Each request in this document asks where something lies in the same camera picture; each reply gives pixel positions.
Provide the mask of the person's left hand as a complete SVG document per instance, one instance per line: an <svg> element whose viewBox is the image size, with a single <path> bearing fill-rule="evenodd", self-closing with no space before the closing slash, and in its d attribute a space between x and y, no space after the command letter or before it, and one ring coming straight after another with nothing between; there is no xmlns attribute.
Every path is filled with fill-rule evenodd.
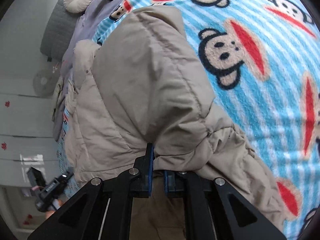
<svg viewBox="0 0 320 240"><path fill-rule="evenodd" d="M48 219L53 213L55 213L65 202L61 199L54 199L52 205L48 207L46 211L46 219Z"/></svg>

